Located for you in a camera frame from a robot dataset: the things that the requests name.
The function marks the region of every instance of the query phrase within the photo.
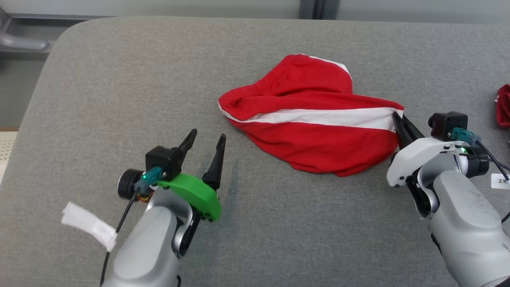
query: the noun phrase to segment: white tape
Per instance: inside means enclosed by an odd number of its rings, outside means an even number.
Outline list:
[[[510,189],[510,182],[508,182],[502,174],[491,174],[491,187]]]
[[[69,202],[62,211],[62,224],[76,227],[88,234],[94,236],[101,244],[106,247],[109,252],[115,246],[117,233],[115,228],[108,225],[106,222],[97,218],[90,211]]]

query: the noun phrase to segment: red cloth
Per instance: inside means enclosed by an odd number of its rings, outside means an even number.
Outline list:
[[[218,104],[262,150],[293,168],[348,176],[388,158],[398,145],[398,103],[352,93],[347,68],[306,55],[286,56],[258,82]]]
[[[504,85],[498,91],[496,120],[500,126],[510,128],[510,85]]]

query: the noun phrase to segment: red fabric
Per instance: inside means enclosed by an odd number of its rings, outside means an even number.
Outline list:
[[[510,128],[510,85],[504,85],[499,89],[496,120],[500,126]]]
[[[306,55],[286,56],[261,80],[227,92],[218,102],[224,111],[241,121],[285,109],[403,110],[395,102],[353,94],[347,71]],[[359,173],[387,159],[398,145],[396,134],[388,130],[229,120],[265,152],[297,170],[312,173]]]

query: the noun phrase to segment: couch cushion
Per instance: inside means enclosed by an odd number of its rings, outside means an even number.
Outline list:
[[[387,186],[389,161],[344,178],[295,171],[231,126],[217,100],[285,55],[317,56],[345,64],[355,93],[401,103],[424,133],[434,112],[468,114],[470,130],[508,163],[494,98],[508,82],[509,46],[510,30],[493,26],[180,17],[78,24],[48,57],[0,187],[0,285],[97,286],[105,249],[61,226],[62,209],[72,201],[116,225],[127,203],[116,192],[122,172],[142,169],[151,148],[176,146],[197,128],[185,173],[201,175],[219,135],[228,136],[223,214],[198,228],[183,285],[456,286],[409,191]],[[473,182],[500,214],[510,209],[510,194],[490,189],[489,176]],[[120,242],[144,208],[135,204]]]

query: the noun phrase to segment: cable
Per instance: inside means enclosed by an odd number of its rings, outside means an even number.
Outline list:
[[[126,216],[128,215],[129,209],[131,209],[131,206],[133,205],[134,201],[136,200],[137,195],[138,195],[138,191],[135,191],[135,193],[133,193],[133,196],[131,197],[131,199],[129,200],[129,203],[126,206],[126,209],[124,210],[124,214],[120,218],[119,224],[117,225],[117,229],[115,229],[115,233],[117,233],[117,234],[119,233],[120,228],[122,227],[122,224],[124,223],[124,220],[126,219]],[[110,252],[106,252],[105,262],[103,263],[103,271],[101,272],[101,282],[99,283],[99,286],[101,286],[105,281],[106,266],[108,265],[109,258],[110,258]]]
[[[507,171],[509,171],[509,172],[510,172],[510,168],[508,167],[508,165],[504,165],[503,163],[501,163],[501,162],[499,162],[499,161],[498,161],[498,163],[499,163],[499,165],[500,165],[502,168],[504,168],[504,169],[506,169]]]
[[[507,213],[507,214],[505,215],[505,217],[503,217],[503,219],[501,220],[501,223],[503,224],[503,223],[504,223],[504,222],[505,222],[508,218],[510,218],[510,212],[509,212],[509,213]]]
[[[491,152],[484,145],[482,145],[479,140],[477,140],[475,143],[478,146],[480,146],[480,148],[483,149],[483,151],[485,151],[490,158],[492,158],[492,160],[494,161],[494,164],[496,165],[496,167],[498,167],[499,171],[501,172],[501,174],[503,175],[505,180],[510,181],[510,178],[508,178],[508,175],[506,175],[505,170],[501,167],[501,165],[499,164],[499,161],[496,160],[496,158],[491,154]]]

